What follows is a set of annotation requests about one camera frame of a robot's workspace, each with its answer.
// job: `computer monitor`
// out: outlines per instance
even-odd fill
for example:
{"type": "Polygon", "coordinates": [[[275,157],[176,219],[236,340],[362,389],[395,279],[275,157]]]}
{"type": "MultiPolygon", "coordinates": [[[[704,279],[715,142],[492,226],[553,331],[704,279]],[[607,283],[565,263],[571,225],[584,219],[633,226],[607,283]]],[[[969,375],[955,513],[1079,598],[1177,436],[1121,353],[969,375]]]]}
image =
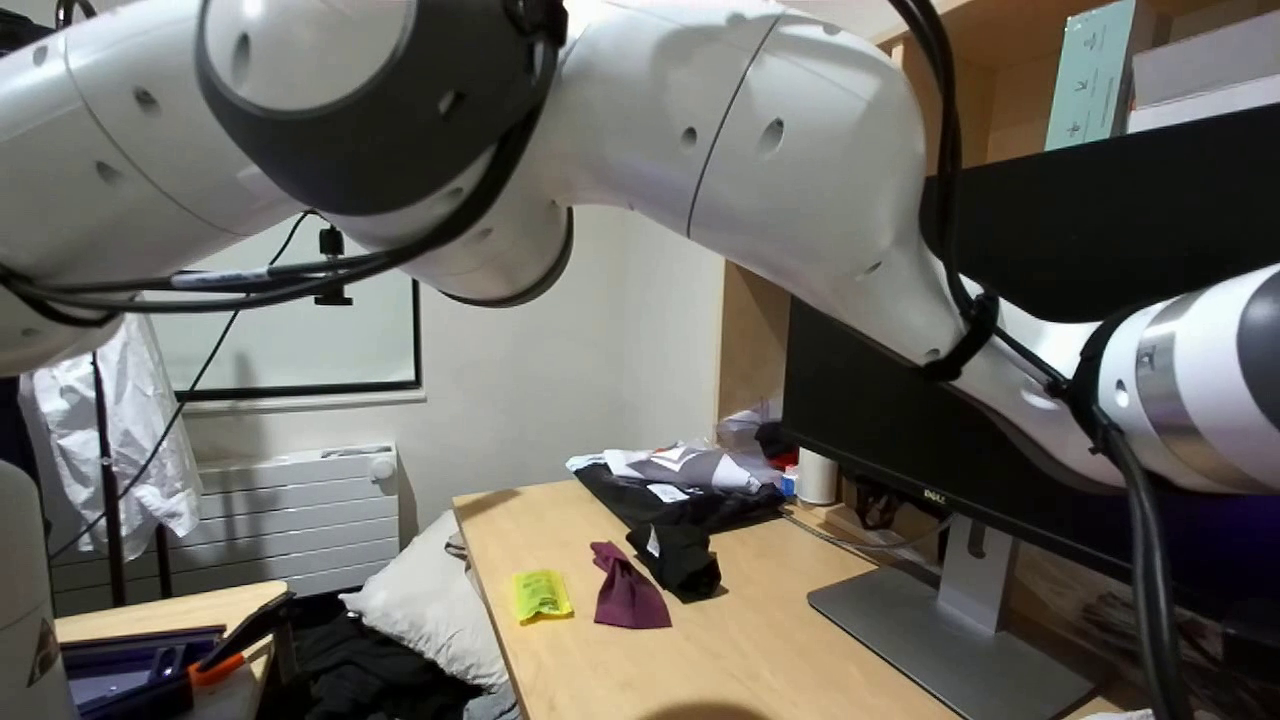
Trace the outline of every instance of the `computer monitor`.
{"type": "MultiPolygon", "coordinates": [[[[1123,305],[1278,261],[1278,201],[1280,109],[994,162],[959,181],[959,266],[1039,314],[1101,318],[1123,305]]],[[[1130,580],[1123,495],[1049,474],[994,415],[948,389],[920,385],[853,326],[804,305],[792,305],[789,324],[784,433],[837,455],[853,474],[1130,580]]],[[[1280,648],[1280,495],[1164,487],[1160,514],[1177,605],[1217,621],[1230,635],[1280,648]]],[[[899,668],[941,664],[952,648],[941,635],[912,648],[910,633],[925,621],[904,614],[899,598],[832,589],[817,590],[817,605],[856,622],[867,622],[873,606],[896,614],[904,627],[880,643],[910,650],[899,668]]],[[[955,664],[933,676],[969,682],[955,670],[973,660],[955,664]]]]}

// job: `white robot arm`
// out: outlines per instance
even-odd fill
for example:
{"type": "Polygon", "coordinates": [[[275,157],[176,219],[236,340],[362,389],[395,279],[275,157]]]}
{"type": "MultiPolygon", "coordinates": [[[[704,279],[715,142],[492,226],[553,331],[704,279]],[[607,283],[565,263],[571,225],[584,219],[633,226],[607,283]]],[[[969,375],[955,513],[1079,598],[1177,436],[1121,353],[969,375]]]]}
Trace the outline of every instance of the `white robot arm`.
{"type": "MultiPolygon", "coordinates": [[[[110,314],[86,286],[179,273],[301,207],[445,297],[531,301],[571,203],[636,207],[933,365],[969,326],[920,192],[904,73],[771,5],[579,0],[565,48],[556,0],[127,5],[0,61],[0,370],[91,343],[110,314]]],[[[1096,331],[1011,305],[1002,326],[1064,375],[1096,331]]],[[[1101,336],[1088,397],[1172,483],[1278,491],[1278,336],[1280,266],[1260,266],[1101,336]]],[[[952,389],[1058,474],[1121,487],[1006,340],[952,389]]]]}

